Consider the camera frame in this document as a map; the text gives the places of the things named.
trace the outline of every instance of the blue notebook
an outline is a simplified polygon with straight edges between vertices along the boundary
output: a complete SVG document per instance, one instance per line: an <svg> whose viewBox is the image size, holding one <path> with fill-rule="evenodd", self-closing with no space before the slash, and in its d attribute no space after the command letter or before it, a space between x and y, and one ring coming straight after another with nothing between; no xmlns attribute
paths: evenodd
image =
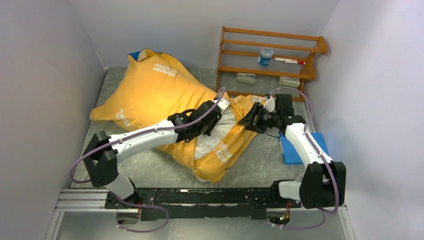
<svg viewBox="0 0 424 240"><path fill-rule="evenodd" d="M311 132L312 137L318 143L318 145L322 148L322 150L329 155L329 151L327 150L326 142L324 141L324 137L320 132ZM281 136L279 138L282 146L282 158L285 164L303 164L301 156L299 156L293 144L287 140L285 136Z"/></svg>

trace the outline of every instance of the yellow cloth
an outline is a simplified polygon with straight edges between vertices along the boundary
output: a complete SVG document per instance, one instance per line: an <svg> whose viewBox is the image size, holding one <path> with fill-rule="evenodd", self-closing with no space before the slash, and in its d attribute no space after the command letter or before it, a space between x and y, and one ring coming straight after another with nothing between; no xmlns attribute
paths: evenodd
<svg viewBox="0 0 424 240"><path fill-rule="evenodd" d="M196 109L216 93L197 81L184 66L166 53L145 49L134 58L128 55L125 77L104 105L92 110L93 121L115 121L121 128L134 131L156 124L169 115ZM230 109L238 122L258 96L230 98ZM235 125L222 141L207 155L194 160L196 140L158 146L160 151L191 168L201 179L219 182L256 133Z"/></svg>

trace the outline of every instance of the wooden frame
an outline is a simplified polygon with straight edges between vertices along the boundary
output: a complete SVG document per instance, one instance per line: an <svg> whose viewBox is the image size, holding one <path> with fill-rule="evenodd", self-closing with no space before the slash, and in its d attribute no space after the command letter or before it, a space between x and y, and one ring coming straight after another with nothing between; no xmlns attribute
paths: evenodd
<svg viewBox="0 0 424 240"><path fill-rule="evenodd" d="M314 47L302 47L302 46L292 46L292 45L282 45L274 43L263 43L263 42L253 42L253 41L240 41L233 39L225 39L225 33L239 33L239 34L250 34L250 35L260 35L268 37L277 37L285 39L297 39L297 40L306 40L306 41L315 41L316 44ZM256 46L256 47L268 47L274 49L287 49L295 51L304 51L309 52L308 57L296 57L296 56L284 56L284 55L273 55L275 58L283 59L293 59L297 61L304 61L305 64L302 66L299 73L292 72L280 72L280 71L268 71L268 70L258 70L258 69L249 69L241 67L230 67L222 65L223 54L231 55L240 55L240 56L250 56L258 57L256 52L247 52L247 51L234 51L223 49L224 44L235 44L235 45L245 45L245 46ZM300 86L298 90L304 93L305 80L313 80L315 78L315 69L314 69L314 58L317 53L325 54L327 52L326 41L323 36L307 36L307 35L297 35L289 33L279 33L271 31L258 31L258 30L249 30L249 29L240 29L240 28L230 28L222 26L221 30L221 41L219 44L219 59L218 66L216 71L216 91L220 88L220 72L234 72L234 73L249 73L256 75L265 75L265 76L275 76L275 77L291 77L291 78L300 78ZM238 91L227 91L229 95L257 95L264 96L264 94L251 93L251 92L238 92ZM294 101L304 102L305 99L303 96L293 97Z"/></svg>

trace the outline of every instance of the white wall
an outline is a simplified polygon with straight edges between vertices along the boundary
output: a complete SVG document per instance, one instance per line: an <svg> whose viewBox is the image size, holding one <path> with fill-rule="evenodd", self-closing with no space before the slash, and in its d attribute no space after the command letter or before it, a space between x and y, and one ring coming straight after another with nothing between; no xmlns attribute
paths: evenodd
<svg viewBox="0 0 424 240"><path fill-rule="evenodd" d="M341 0L306 85L358 240L424 239L424 1Z"/></svg>
<svg viewBox="0 0 424 240"><path fill-rule="evenodd" d="M221 27L321 34L339 0L71 0L108 67L150 48L216 68Z"/></svg>
<svg viewBox="0 0 424 240"><path fill-rule="evenodd" d="M0 1L0 238L44 239L104 77L67 0Z"/></svg>

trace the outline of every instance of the gray table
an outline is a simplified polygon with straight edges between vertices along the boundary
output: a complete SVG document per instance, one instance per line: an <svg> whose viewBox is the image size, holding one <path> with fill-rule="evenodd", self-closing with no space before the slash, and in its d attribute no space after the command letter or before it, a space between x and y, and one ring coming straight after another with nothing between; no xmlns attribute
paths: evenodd
<svg viewBox="0 0 424 240"><path fill-rule="evenodd" d="M116 90L124 77L125 70L125 67L108 69L96 107L103 105L106 99ZM207 87L215 88L215 69L193 68L189 71ZM267 93L281 87L276 77L257 76L256 84L252 85L236 81L235 76L234 73L223 72L221 74L221 86L232 91L254 93ZM303 102L293 102L293 107L296 115L302 115L306 120L308 119ZM104 130L108 135L125 132L114 122L92 121L83 149L86 148L93 134L101 130ZM277 135L276 130L270 130L269 133ZM302 164L285 165L279 140L258 134L234 166L228 170L222 181L216 184L200 182L191 169L179 164L170 155L157 149L146 150L134 155L122 162L118 169L121 174L130 177L139 188L243 188L269 187L274 180L295 179L304 171L304 166ZM79 180L88 179L83 163L80 163L76 168L75 178ZM71 187L92 188L93 186L90 183L73 183Z"/></svg>

